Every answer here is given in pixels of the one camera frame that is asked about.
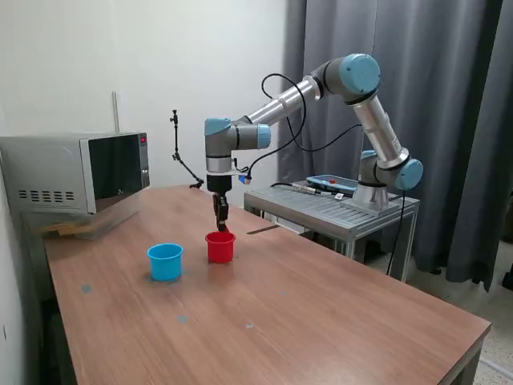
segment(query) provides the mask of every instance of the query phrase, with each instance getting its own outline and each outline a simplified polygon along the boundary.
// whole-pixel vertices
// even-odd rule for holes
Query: robotic arm
[[[327,95],[341,95],[362,123],[374,150],[364,151],[360,162],[354,204],[367,210],[383,210],[388,205],[386,186],[408,190],[422,177],[422,163],[411,159],[399,143],[390,120],[379,102],[380,69],[372,56],[352,54],[331,60],[297,84],[305,101]],[[217,227],[225,229],[228,218],[226,192],[232,188],[232,151],[267,148],[271,143],[269,126],[302,107],[296,87],[281,93],[266,105],[237,121],[205,120],[207,188],[214,193]]]

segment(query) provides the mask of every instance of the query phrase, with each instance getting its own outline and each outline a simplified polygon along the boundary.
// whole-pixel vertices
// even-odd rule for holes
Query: red cup
[[[235,235],[228,231],[207,234],[207,255],[210,263],[229,263],[233,259]]]

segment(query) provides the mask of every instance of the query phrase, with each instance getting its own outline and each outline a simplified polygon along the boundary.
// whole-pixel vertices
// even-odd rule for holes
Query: blue cup
[[[174,243],[162,243],[148,249],[151,278],[156,281],[174,281],[182,275],[184,249]]]

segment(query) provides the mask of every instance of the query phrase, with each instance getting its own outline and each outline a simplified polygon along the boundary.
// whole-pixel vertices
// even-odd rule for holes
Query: white wall
[[[0,135],[5,122],[0,105]],[[30,384],[38,376],[34,291],[22,263],[0,174],[0,383]]]
[[[108,2],[2,2],[0,52],[9,133],[114,129],[119,83]]]
[[[123,131],[147,131],[153,186],[193,179],[172,160],[171,110],[179,110],[180,155],[204,178],[204,119],[237,119],[267,98],[261,79],[283,68],[286,0],[113,0]],[[269,82],[279,93],[279,82]],[[240,165],[269,151],[236,154]],[[254,168],[250,186],[234,178],[228,199],[277,178],[275,156]]]

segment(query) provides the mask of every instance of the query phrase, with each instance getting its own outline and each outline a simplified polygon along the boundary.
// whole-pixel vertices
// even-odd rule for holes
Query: microwave
[[[0,153],[22,212],[96,214],[150,184],[146,132],[8,136]]]

